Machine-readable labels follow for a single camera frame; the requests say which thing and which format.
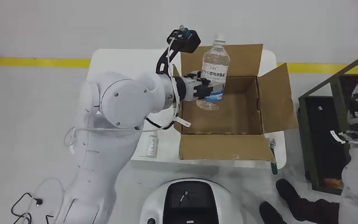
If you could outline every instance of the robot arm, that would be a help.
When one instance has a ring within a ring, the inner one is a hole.
[[[168,41],[173,47],[173,53],[167,55],[170,60],[180,51],[193,52],[200,44],[196,32],[183,27]],[[170,61],[164,55],[158,64]],[[107,72],[84,82],[72,143],[77,176],[65,193],[55,223],[108,223],[116,202],[117,176],[146,131],[143,127],[149,113],[169,108],[175,100],[203,99],[213,90],[209,81],[198,77],[200,72],[171,78],[165,71],[168,65],[158,70],[161,67],[157,66],[156,74],[133,77]]]

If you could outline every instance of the person's foot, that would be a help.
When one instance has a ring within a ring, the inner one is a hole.
[[[276,182],[276,189],[289,207],[291,207],[292,202],[300,198],[295,188],[285,179]]]
[[[284,223],[282,216],[269,202],[262,202],[259,211],[265,224]]]

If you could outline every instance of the bottle label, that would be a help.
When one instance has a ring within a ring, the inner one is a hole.
[[[205,98],[205,101],[216,102],[223,98],[228,68],[229,66],[220,64],[203,63],[201,77],[210,80],[211,85],[214,87],[210,96]]]

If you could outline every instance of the cardboard box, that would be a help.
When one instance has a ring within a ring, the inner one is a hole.
[[[211,47],[181,54],[181,71],[200,70]],[[206,111],[183,102],[180,117],[191,122],[181,133],[183,160],[264,160],[275,162],[264,133],[297,127],[287,65],[258,77],[262,44],[225,46],[231,62],[219,110]]]

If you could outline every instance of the yellow floor stripe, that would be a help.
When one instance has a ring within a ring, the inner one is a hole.
[[[348,64],[287,63],[287,65],[290,73],[335,74]],[[358,74],[358,66],[347,74]]]
[[[89,58],[1,58],[0,66],[88,68]],[[290,73],[335,74],[346,64],[288,63]],[[348,74],[358,74],[358,67]]]
[[[0,58],[0,66],[88,68],[89,58]]]

